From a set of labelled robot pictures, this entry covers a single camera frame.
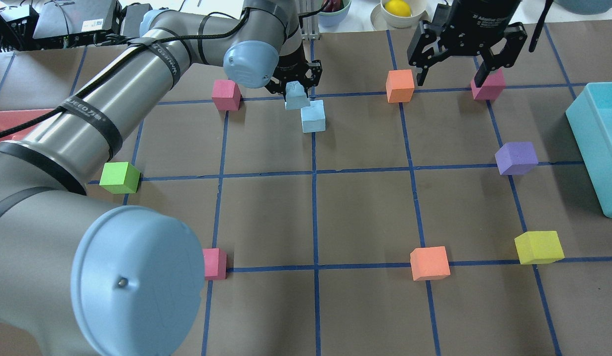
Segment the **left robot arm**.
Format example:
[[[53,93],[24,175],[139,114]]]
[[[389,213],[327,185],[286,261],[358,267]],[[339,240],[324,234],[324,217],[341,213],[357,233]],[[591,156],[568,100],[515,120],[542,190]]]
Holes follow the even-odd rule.
[[[193,64],[222,67],[238,86],[290,97],[319,83],[294,0],[246,0],[238,18],[146,12],[139,36],[75,95],[0,132],[0,323],[44,356],[170,356],[201,306],[204,251],[193,230],[142,206],[87,196],[101,171],[112,194],[141,172],[114,162],[123,142]]]

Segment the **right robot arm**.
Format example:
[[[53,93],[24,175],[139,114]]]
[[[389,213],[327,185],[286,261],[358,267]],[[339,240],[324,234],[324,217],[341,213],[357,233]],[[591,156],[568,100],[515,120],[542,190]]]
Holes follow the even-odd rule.
[[[407,49],[423,86],[428,70],[452,56],[482,57],[474,77],[480,88],[500,68],[512,67],[527,39],[523,23],[510,23],[518,0],[454,0],[438,4],[431,21],[421,20]]]

